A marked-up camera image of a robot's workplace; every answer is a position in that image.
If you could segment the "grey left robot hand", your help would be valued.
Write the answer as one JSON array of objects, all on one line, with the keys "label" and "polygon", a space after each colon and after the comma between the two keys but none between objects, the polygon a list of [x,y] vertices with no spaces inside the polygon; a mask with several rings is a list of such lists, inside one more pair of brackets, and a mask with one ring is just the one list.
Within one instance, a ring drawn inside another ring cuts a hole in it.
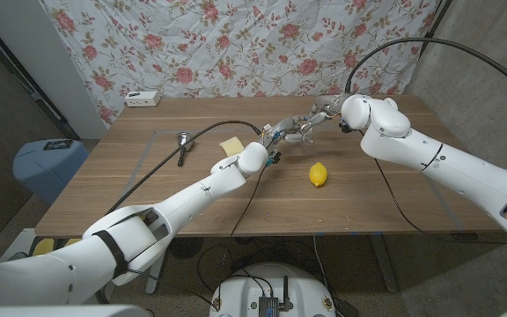
[{"label": "grey left robot hand", "polygon": [[280,142],[287,144],[312,143],[312,134],[305,136],[300,132],[306,117],[302,115],[288,117],[274,126],[269,124],[263,128],[260,143],[268,150],[274,150]]}]

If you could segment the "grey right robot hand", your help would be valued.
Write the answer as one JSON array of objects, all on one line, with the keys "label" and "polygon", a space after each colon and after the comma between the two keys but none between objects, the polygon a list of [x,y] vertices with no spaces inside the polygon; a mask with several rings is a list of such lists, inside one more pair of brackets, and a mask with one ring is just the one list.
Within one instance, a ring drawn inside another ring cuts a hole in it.
[{"label": "grey right robot hand", "polygon": [[338,94],[317,97],[300,132],[305,136],[311,135],[314,126],[340,115],[343,103],[348,96],[348,94]]}]

